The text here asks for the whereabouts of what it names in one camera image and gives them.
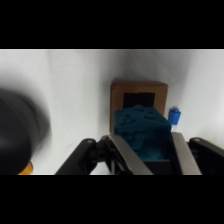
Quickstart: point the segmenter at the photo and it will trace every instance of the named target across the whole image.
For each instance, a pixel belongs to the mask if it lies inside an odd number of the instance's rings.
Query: white surface
[[[28,95],[51,123],[34,174],[54,174],[82,139],[108,134],[114,78],[167,83],[178,131],[224,148],[224,50],[0,50],[0,87]]]

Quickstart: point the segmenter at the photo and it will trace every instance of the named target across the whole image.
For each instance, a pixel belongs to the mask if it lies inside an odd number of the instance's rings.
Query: blue sponge
[[[114,133],[123,137],[143,161],[166,158],[171,125],[154,108],[135,106],[115,111]]]

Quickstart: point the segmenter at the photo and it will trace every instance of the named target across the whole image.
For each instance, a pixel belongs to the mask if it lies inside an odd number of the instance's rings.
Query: black round object
[[[21,173],[38,142],[35,112],[16,94],[0,89],[0,175]]]

